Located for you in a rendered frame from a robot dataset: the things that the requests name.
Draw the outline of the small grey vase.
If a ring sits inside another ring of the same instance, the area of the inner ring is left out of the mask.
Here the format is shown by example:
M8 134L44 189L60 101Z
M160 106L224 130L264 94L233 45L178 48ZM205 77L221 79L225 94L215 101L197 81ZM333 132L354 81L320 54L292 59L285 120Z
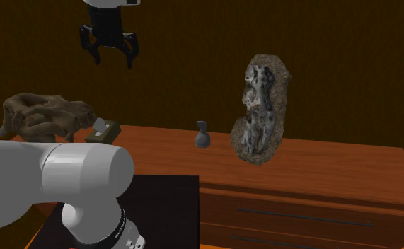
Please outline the small grey vase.
M211 139L207 133L207 122L206 121L196 121L196 125L199 128L199 132L195 137L195 146L199 148L207 148L210 145Z

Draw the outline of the brown animal skull figure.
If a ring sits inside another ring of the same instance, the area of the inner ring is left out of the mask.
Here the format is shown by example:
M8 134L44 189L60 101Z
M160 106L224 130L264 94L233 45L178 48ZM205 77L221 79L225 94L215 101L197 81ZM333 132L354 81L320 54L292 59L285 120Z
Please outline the brown animal skull figure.
M80 129L97 120L93 108L83 101L68 101L60 95L19 93L3 103L0 137L16 134L27 142L74 141Z

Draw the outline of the grey stone fossil slab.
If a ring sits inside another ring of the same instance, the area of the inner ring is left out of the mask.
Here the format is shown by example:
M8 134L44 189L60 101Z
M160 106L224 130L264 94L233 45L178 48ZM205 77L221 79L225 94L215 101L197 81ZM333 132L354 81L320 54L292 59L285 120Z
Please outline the grey stone fossil slab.
M291 74L277 55L255 55L244 75L246 116L236 120L230 142L241 160L268 162L282 143Z

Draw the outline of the brown wooden chest of drawers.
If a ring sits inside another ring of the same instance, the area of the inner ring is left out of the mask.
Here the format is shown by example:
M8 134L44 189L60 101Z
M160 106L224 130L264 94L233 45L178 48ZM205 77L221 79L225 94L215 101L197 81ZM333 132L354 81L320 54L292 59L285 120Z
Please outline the brown wooden chest of drawers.
M232 249L404 248L404 150L283 139L260 166L224 133L123 126L115 144L142 175L197 175L200 239Z

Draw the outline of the dark green tissue box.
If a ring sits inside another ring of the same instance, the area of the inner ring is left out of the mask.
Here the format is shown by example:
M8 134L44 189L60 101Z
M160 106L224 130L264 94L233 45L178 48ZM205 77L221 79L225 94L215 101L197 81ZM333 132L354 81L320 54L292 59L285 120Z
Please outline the dark green tissue box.
M119 122L104 120L99 117L93 125L93 131L85 138L85 141L88 143L112 144L120 132Z

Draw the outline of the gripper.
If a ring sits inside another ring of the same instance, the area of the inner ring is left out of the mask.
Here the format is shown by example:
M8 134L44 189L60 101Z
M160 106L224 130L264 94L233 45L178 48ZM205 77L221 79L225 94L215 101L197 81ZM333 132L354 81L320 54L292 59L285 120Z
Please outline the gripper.
M91 19L91 27L83 25L79 28L81 47L88 50L94 58L96 65L101 62L99 45L106 47L120 47L126 55L127 67L132 68L134 59L139 54L139 44L136 33L123 33L122 16L120 7L97 8L87 5L88 14ZM96 37L97 42L91 43L90 34Z

